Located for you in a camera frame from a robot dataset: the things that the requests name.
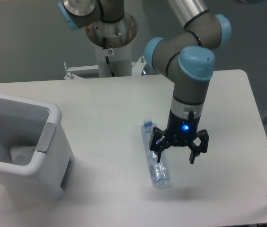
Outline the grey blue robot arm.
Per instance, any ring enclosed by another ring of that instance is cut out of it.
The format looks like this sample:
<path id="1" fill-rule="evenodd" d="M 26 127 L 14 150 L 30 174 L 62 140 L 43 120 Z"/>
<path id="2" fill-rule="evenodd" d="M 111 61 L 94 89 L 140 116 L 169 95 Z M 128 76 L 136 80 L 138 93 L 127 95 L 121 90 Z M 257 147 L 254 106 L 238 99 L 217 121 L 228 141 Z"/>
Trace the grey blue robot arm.
<path id="1" fill-rule="evenodd" d="M 202 0 L 171 0 L 169 5 L 183 33 L 153 38 L 144 49 L 146 63 L 174 83 L 167 127 L 153 130 L 149 147 L 157 156 L 171 146 L 189 147 L 193 163 L 208 148 L 209 135 L 198 124 L 214 71 L 213 50 L 227 43 L 232 31 L 229 20 L 213 15 Z M 138 28 L 124 1 L 61 0 L 58 8 L 69 28 L 84 28 L 95 45 L 101 77 L 131 75 L 130 45 Z"/>

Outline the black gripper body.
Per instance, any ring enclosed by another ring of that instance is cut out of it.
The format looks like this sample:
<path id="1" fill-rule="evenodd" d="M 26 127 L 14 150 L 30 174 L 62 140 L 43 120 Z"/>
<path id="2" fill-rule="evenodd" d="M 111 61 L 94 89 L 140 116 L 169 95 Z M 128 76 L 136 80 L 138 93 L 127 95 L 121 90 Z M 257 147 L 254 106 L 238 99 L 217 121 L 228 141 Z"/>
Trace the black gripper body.
<path id="1" fill-rule="evenodd" d="M 169 112 L 165 138 L 172 146 L 186 146 L 197 138 L 197 128 L 200 117 L 195 118 L 193 111 L 186 112 L 186 117 L 178 117 L 172 111 Z"/>

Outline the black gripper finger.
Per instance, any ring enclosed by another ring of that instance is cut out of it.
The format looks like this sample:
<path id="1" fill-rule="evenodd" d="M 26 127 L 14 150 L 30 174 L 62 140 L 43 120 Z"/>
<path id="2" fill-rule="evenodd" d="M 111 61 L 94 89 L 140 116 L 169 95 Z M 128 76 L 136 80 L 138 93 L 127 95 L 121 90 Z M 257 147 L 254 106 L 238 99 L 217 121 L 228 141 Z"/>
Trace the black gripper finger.
<path id="1" fill-rule="evenodd" d="M 200 144 L 196 145 L 193 141 L 188 142 L 188 147 L 191 149 L 189 161 L 193 164 L 195 158 L 200 155 L 200 153 L 206 153 L 209 143 L 209 134 L 207 130 L 201 130 L 197 132 L 196 136 L 200 139 Z"/>
<path id="2" fill-rule="evenodd" d="M 170 137 L 167 132 L 159 128 L 153 128 L 149 141 L 149 149 L 157 156 L 157 163 L 160 163 L 162 152 L 170 146 Z"/>

